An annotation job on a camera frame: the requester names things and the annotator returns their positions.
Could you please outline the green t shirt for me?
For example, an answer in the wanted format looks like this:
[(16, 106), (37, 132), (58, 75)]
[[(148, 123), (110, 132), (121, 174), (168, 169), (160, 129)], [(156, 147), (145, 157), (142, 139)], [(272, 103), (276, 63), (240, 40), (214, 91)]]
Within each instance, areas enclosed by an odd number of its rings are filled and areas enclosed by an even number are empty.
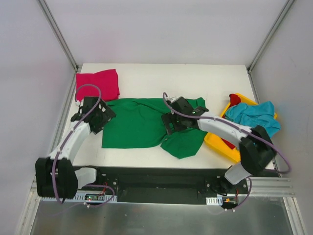
[(116, 113), (104, 126), (102, 148), (152, 148), (160, 146), (183, 159), (196, 155), (206, 132), (188, 128), (168, 135), (161, 119), (169, 112), (161, 98), (122, 98), (108, 102)]

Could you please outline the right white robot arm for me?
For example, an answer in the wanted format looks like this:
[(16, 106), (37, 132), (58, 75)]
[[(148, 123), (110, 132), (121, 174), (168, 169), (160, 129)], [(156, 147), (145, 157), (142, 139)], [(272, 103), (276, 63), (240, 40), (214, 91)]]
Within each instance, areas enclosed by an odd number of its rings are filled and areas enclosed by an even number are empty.
[(239, 150), (240, 161), (231, 166), (220, 179), (221, 190), (225, 193), (233, 192), (241, 180), (262, 172), (277, 154), (262, 126), (251, 128), (233, 123), (205, 107), (193, 108), (182, 96), (169, 98), (167, 93), (163, 93), (162, 98), (170, 109), (162, 116), (169, 135), (186, 129), (201, 130), (219, 136)]

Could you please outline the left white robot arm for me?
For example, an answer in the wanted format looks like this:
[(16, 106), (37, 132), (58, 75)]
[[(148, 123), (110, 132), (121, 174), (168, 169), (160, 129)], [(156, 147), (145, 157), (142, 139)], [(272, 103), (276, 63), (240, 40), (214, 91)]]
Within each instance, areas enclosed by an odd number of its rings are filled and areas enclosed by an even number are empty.
[(56, 148), (46, 158), (35, 163), (37, 193), (57, 200), (72, 199), (77, 190), (88, 185), (92, 190), (103, 186), (96, 169), (84, 166), (75, 169), (74, 159), (85, 139), (98, 134), (116, 113), (102, 99), (87, 96), (71, 117), (69, 129)]

